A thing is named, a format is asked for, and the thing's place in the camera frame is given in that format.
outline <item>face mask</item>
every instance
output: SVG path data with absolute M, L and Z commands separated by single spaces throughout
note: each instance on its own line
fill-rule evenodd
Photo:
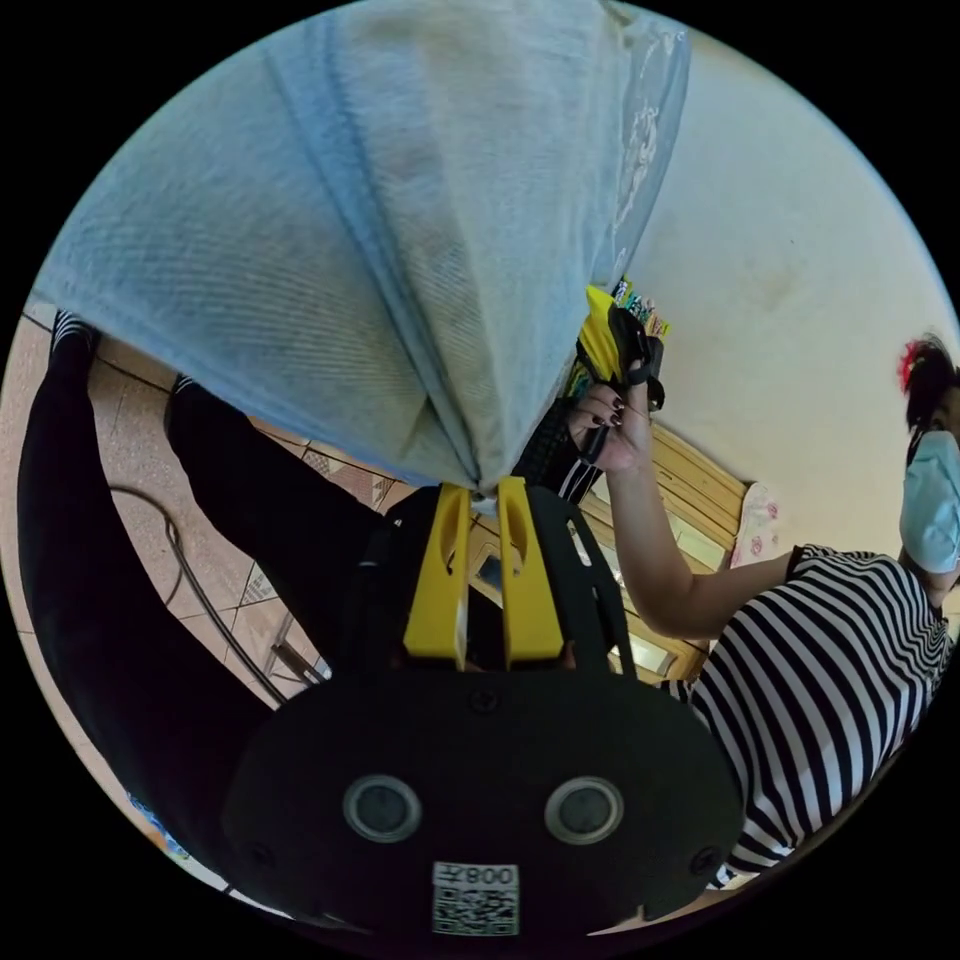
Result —
M 951 573 L 960 558 L 960 448 L 952 433 L 923 436 L 903 481 L 900 537 L 927 573 Z

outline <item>striped shirt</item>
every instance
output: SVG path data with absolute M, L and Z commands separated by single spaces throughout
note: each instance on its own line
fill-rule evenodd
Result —
M 711 883 L 756 876 L 828 824 L 917 725 L 953 651 L 920 581 L 872 553 L 798 547 L 786 582 L 664 688 L 721 745 L 745 824 Z

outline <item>light blue towel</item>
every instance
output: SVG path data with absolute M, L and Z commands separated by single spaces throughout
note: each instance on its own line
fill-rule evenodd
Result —
M 636 248 L 688 65 L 601 0 L 342 7 L 155 114 L 37 290 L 276 426 L 487 489 Z

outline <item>red hair clip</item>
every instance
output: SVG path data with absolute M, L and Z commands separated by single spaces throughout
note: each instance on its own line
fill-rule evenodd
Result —
M 900 381 L 900 392 L 907 392 L 907 381 L 910 379 L 910 371 L 917 359 L 917 349 L 920 346 L 919 340 L 911 340 L 903 348 L 900 355 L 900 362 L 897 364 L 897 379 Z

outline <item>wooden furniture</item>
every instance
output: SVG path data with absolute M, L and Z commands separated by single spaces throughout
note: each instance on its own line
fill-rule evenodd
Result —
M 694 573 L 726 566 L 736 541 L 746 484 L 662 427 L 654 427 L 654 464 L 670 525 Z M 648 627 L 634 609 L 620 576 L 614 549 L 609 494 L 601 479 L 580 504 L 623 596 L 637 673 L 647 683 L 692 680 L 706 659 L 705 641 L 664 637 Z M 501 581 L 500 530 L 496 519 L 477 515 L 469 539 L 470 585 L 498 604 Z M 519 563 L 516 549 L 514 563 Z M 620 672 L 619 658 L 610 655 Z

